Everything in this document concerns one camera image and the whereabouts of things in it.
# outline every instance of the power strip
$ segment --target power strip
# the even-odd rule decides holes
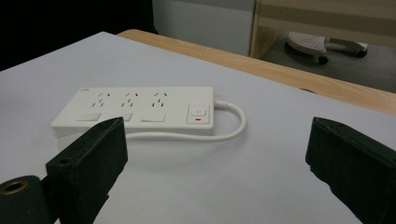
[[[82,88],[51,123],[57,137],[123,117],[126,133],[212,134],[211,87]]]

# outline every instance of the gray floor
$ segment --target gray floor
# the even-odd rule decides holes
[[[396,93],[396,49],[369,45],[367,55],[356,58],[351,49],[330,44],[326,45],[329,62],[320,64],[312,56],[285,48],[287,34],[280,33],[262,60]]]

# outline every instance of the wooden surface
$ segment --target wooden surface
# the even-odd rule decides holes
[[[223,50],[212,49],[138,30],[128,30],[120,33],[119,36],[230,67],[258,77],[271,79],[302,90],[312,91],[342,102],[396,115],[396,94],[391,92],[363,87],[274,63],[267,63],[246,56],[232,54]]]
[[[255,59],[260,59],[275,44],[279,35],[278,29],[259,26],[261,5],[262,0],[256,0],[249,53]]]

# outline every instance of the white wall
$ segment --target white wall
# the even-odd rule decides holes
[[[249,55],[255,0],[152,0],[160,35]]]

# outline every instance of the chair wheel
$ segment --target chair wheel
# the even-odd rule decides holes
[[[325,64],[329,62],[329,59],[327,59],[326,57],[319,57],[318,60],[321,64]]]
[[[291,45],[288,42],[285,43],[285,47],[286,47],[286,49],[294,49],[291,47]]]
[[[356,57],[357,58],[364,58],[364,56],[367,55],[367,50],[360,50],[357,54]]]

